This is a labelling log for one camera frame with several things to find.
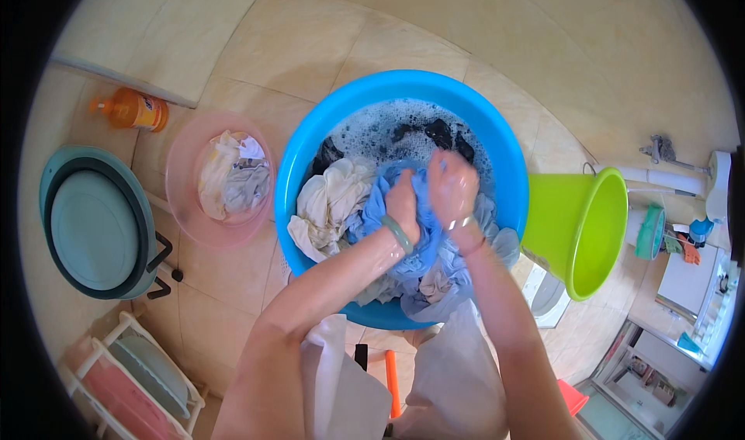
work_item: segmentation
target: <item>jade bangle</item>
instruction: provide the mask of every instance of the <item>jade bangle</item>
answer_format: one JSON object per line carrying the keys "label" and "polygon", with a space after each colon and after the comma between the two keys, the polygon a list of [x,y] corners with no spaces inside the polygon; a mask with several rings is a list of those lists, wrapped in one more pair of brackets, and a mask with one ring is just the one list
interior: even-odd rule
{"label": "jade bangle", "polygon": [[393,233],[394,237],[396,237],[396,240],[398,241],[398,244],[400,244],[401,247],[404,249],[406,255],[409,255],[414,251],[414,245],[411,244],[411,241],[409,241],[409,237],[406,236],[404,230],[401,230],[401,226],[398,224],[397,221],[387,215],[384,215],[383,217],[381,217],[380,223],[383,224],[384,227],[388,227],[390,232]]}

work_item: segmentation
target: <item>bucket handle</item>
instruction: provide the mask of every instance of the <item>bucket handle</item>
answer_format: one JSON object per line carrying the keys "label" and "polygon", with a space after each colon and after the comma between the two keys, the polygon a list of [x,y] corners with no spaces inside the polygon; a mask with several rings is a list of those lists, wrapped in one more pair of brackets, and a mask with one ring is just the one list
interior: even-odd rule
{"label": "bucket handle", "polygon": [[592,166],[592,164],[590,164],[589,162],[585,162],[584,164],[582,164],[582,174],[583,175],[589,175],[589,173],[585,173],[585,165],[590,167],[590,169],[592,170],[592,176],[594,176],[595,178],[597,178],[598,177],[598,172],[595,171],[595,167]]}

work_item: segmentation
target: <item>bottle label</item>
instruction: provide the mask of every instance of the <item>bottle label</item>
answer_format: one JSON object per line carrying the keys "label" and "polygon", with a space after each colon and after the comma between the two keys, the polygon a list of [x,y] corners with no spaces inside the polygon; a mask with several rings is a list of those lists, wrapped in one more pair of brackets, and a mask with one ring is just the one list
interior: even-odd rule
{"label": "bottle label", "polygon": [[148,131],[153,131],[157,128],[160,124],[160,119],[163,118],[161,102],[150,97],[140,96],[137,107],[137,118],[132,127],[147,129]]}

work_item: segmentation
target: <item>tiled floor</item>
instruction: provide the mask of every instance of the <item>tiled floor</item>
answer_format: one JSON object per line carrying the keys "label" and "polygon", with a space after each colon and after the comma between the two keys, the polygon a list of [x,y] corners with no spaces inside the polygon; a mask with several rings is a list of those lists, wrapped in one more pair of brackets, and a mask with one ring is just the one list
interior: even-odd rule
{"label": "tiled floor", "polygon": [[[280,158],[297,124],[332,89],[394,68],[443,73],[482,93],[512,127],[530,172],[579,173],[582,163],[591,160],[535,99],[442,38],[340,0],[256,0],[219,58],[199,106],[174,109],[159,134],[140,134],[133,171],[145,189],[165,197],[168,148],[186,121],[210,109],[247,115]],[[135,303],[144,310],[140,320],[191,377],[221,395],[235,376],[256,317],[284,287],[274,222],[267,222],[246,246],[214,251],[180,232],[168,214],[155,212],[155,217],[158,230],[177,245],[171,263],[185,279],[175,284],[164,277],[173,288],[170,296],[140,298]],[[596,297],[572,303],[556,329],[542,331],[558,378],[577,382],[586,377],[623,322],[641,281],[627,256]],[[524,269],[514,271],[520,284],[527,276]],[[399,334],[349,324],[348,352],[358,342],[369,345],[369,371],[383,380],[380,353],[396,351],[403,401],[414,376],[414,348]]]}

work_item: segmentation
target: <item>wrist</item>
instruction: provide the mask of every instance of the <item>wrist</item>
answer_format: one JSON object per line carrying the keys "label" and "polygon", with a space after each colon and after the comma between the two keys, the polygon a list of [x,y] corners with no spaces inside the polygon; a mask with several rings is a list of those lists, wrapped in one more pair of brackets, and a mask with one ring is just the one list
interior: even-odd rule
{"label": "wrist", "polygon": [[483,233],[475,223],[450,230],[449,234],[455,246],[461,251],[473,250],[483,242]]}
{"label": "wrist", "polygon": [[384,226],[380,228],[373,233],[373,235],[380,237],[381,242],[384,244],[384,247],[381,250],[385,251],[387,257],[396,258],[396,262],[398,262],[398,260],[406,255],[406,251],[404,251],[401,243],[398,242],[396,235],[387,227]]}

